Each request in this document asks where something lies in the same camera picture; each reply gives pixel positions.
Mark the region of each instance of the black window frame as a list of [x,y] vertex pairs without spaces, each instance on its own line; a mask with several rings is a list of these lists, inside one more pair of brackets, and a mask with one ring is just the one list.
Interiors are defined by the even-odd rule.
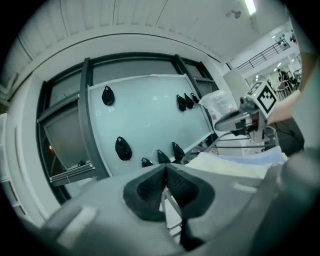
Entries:
[[[178,54],[169,55],[164,53],[153,52],[125,52],[100,56],[96,58],[86,58],[82,63],[76,64],[64,70],[63,72],[57,74],[50,80],[45,81],[41,88],[41,93],[37,107],[37,145],[40,161],[44,173],[46,175],[47,181],[52,189],[52,192],[54,193],[60,204],[63,204],[68,199],[70,199],[70,195],[67,192],[64,185],[70,182],[80,181],[89,177],[95,177],[97,180],[110,177],[110,174],[108,173],[108,170],[106,169],[103,160],[99,154],[98,147],[95,143],[92,125],[90,122],[88,87],[93,86],[93,68],[97,65],[139,60],[171,62],[173,67],[177,71],[177,74],[187,75],[199,99],[202,98],[202,95],[198,89],[197,82],[199,81],[211,83],[212,91],[218,90],[215,81],[213,80],[209,71],[206,69],[202,62],[197,62],[187,58],[181,58]],[[192,76],[186,64],[195,66],[199,70],[202,77]],[[49,106],[52,88],[59,81],[79,71],[81,71],[79,91],[71,95],[68,95],[66,98],[60,100],[54,105]],[[82,136],[86,147],[86,151],[90,159],[90,163],[52,176],[52,169],[48,168],[48,164],[45,163],[44,145],[42,143],[44,140],[41,138],[41,129],[43,129],[43,125],[45,122],[47,122],[51,118],[54,118],[54,116],[63,113],[65,110],[69,109],[70,105],[75,104],[78,105],[80,128],[82,131]],[[211,117],[206,109],[205,112],[210,122],[210,126],[214,132]]]

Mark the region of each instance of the balcony railing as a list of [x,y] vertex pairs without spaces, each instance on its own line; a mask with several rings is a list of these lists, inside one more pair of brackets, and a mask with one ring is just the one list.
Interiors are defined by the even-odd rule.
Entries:
[[249,59],[247,62],[243,63],[242,65],[238,66],[238,70],[244,74],[249,70],[252,70],[256,66],[260,65],[261,63],[267,61],[268,59],[272,58],[273,56],[278,55],[279,53],[287,50],[290,48],[290,45],[287,43],[285,39],[275,43],[274,45],[270,46],[269,48],[265,49],[264,51],[260,52],[253,58]]

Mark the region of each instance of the whiteboard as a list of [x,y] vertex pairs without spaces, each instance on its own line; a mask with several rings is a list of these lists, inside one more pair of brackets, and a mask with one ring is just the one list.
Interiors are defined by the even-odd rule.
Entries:
[[[115,96],[112,106],[101,98],[106,85]],[[212,133],[203,107],[194,104],[193,109],[179,110],[176,95],[184,93],[196,94],[185,75],[135,76],[89,87],[94,139],[112,176],[140,169],[143,157],[158,163],[158,149],[173,161],[172,142],[187,152]],[[115,151],[119,136],[131,147],[129,161],[122,161]]]

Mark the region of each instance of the fluorescent light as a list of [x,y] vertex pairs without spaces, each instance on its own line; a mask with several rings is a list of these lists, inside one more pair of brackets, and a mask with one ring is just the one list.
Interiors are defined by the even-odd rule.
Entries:
[[246,7],[248,8],[249,14],[252,15],[256,12],[254,0],[245,0]]

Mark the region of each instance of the black pouch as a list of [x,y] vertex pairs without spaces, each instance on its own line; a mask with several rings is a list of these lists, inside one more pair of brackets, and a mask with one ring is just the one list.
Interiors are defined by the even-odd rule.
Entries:
[[132,157],[132,151],[129,144],[122,137],[118,137],[115,141],[115,151],[118,154],[118,157],[122,161],[130,160]]
[[187,101],[184,98],[182,98],[179,94],[176,95],[176,100],[178,102],[179,109],[181,111],[186,111],[188,105]]
[[158,154],[159,164],[170,164],[171,163],[169,157],[167,157],[166,154],[163,153],[160,149],[157,150],[157,154]]
[[172,148],[173,148],[173,153],[174,153],[174,159],[177,161],[181,161],[182,158],[184,158],[184,156],[185,156],[185,152],[175,142],[172,142]]
[[104,87],[102,101],[105,105],[110,106],[115,102],[115,94],[109,86]]
[[193,93],[191,93],[191,97],[192,97],[192,99],[193,99],[193,101],[195,102],[195,103],[199,103],[199,99],[196,97],[196,95],[194,95]]
[[147,158],[143,157],[141,159],[142,167],[153,166],[154,164]]
[[184,98],[185,98],[186,106],[188,107],[188,109],[192,109],[195,104],[193,100],[190,99],[186,93],[184,94]]

